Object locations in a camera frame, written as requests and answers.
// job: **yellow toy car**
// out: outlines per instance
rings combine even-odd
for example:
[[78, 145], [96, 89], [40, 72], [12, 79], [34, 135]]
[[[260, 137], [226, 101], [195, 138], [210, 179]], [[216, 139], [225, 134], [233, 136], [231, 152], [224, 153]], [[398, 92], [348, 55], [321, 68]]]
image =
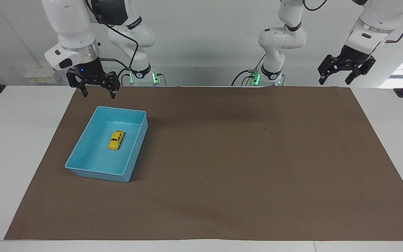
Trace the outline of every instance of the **yellow toy car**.
[[124, 131], [115, 131], [112, 134], [112, 138], [110, 140], [110, 143], [108, 145], [108, 148], [110, 150], [119, 150], [120, 148], [120, 143], [122, 142], [123, 137], [125, 136]]

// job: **blue object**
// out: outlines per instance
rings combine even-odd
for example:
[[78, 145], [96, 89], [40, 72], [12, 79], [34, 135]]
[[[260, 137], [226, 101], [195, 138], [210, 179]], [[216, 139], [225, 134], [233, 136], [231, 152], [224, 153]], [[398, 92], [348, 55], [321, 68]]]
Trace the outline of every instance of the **blue object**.
[[[65, 167], [82, 177], [129, 182], [147, 127], [145, 111], [97, 107]], [[110, 150], [116, 130], [125, 137], [119, 150]]]

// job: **white wall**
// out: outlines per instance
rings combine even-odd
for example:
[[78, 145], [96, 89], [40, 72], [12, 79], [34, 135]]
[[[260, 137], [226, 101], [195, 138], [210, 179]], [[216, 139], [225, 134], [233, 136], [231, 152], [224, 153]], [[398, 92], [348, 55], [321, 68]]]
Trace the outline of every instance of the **white wall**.
[[[307, 0], [318, 6], [323, 0]], [[263, 55], [257, 43], [259, 32], [282, 26], [278, 0], [136, 0], [144, 22], [157, 33], [157, 43], [147, 50], [151, 62], [166, 74], [170, 85], [229, 85], [240, 70], [253, 68]], [[286, 85], [317, 86], [317, 67], [327, 54], [337, 56], [348, 32], [362, 11], [351, 0], [328, 1], [316, 12], [304, 12], [308, 33], [303, 48], [284, 50], [283, 73]], [[43, 53], [56, 42], [40, 0], [0, 0], [0, 12], [21, 41], [4, 32], [0, 24], [0, 82], [24, 84], [23, 68], [35, 60], [47, 66]], [[102, 43], [101, 56], [126, 61], [112, 45], [106, 27], [93, 24]], [[403, 30], [403, 21], [392, 38]], [[22, 44], [32, 52], [29, 56]], [[403, 40], [387, 44], [374, 57], [371, 72], [354, 81], [353, 86], [378, 87], [403, 62]], [[107, 70], [119, 70], [107, 63]], [[329, 78], [326, 85], [345, 86], [347, 73]]]

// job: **blue tray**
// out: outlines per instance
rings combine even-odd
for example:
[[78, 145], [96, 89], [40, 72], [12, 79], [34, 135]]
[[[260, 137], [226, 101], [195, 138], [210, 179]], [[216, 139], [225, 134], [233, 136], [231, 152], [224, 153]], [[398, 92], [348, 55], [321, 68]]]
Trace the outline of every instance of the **blue tray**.
[[[97, 107], [65, 167], [82, 177], [128, 182], [147, 127], [145, 111]], [[110, 150], [116, 130], [125, 131], [125, 137], [119, 150]]]

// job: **brown mat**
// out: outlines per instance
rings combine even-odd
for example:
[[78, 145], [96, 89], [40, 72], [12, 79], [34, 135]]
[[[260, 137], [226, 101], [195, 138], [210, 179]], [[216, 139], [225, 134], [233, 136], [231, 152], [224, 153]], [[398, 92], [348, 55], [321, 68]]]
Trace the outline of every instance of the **brown mat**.
[[[88, 90], [5, 239], [403, 240], [402, 179], [349, 89]], [[99, 105], [148, 113], [130, 183], [64, 167]]]

